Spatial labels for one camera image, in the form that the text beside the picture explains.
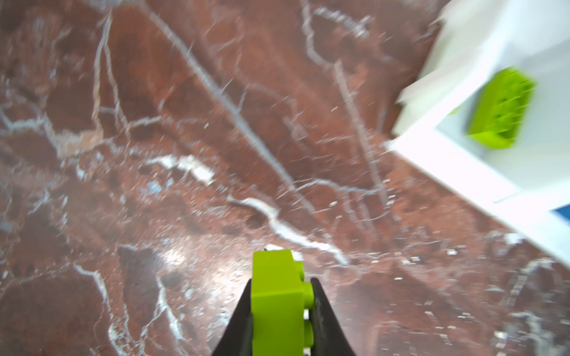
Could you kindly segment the blue lego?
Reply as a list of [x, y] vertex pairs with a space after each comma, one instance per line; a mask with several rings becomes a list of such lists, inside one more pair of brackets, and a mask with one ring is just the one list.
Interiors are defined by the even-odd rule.
[[556, 208], [552, 212], [570, 222], [570, 204]]

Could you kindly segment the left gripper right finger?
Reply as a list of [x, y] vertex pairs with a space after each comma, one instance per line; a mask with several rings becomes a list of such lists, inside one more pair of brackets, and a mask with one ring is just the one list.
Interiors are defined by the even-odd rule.
[[311, 355], [316, 356], [356, 356], [332, 309], [320, 281], [312, 277], [310, 283], [315, 297], [310, 310], [314, 343]]

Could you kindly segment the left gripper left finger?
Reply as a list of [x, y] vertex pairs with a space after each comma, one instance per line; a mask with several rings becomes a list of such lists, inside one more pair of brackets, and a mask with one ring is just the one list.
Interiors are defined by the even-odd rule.
[[252, 280], [249, 280], [212, 356], [252, 356]]

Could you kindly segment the green lego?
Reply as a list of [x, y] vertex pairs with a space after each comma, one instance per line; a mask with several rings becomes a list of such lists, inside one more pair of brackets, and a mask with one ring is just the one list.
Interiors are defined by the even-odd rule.
[[252, 354], [303, 355], [314, 344], [305, 313], [314, 307], [304, 264], [290, 250], [255, 252], [252, 261]]
[[517, 68], [496, 73], [482, 89], [467, 136], [492, 149], [514, 145], [536, 82]]

